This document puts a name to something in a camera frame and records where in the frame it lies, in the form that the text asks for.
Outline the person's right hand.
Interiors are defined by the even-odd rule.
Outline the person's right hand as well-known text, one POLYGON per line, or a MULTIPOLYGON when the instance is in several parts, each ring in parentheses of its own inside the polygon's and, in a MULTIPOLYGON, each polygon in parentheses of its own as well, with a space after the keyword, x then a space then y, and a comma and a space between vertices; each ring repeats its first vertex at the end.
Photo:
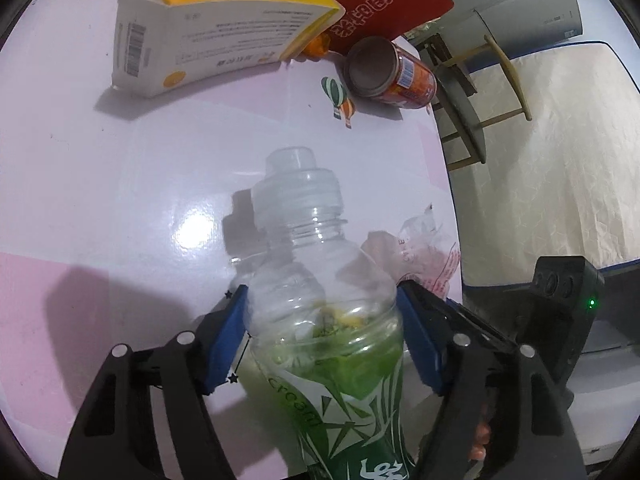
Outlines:
POLYGON ((488 414, 489 406, 487 403, 484 403, 480 408, 480 421, 475 429, 474 441, 469 452, 469 460, 484 462, 486 458, 486 446, 491 437, 488 414))

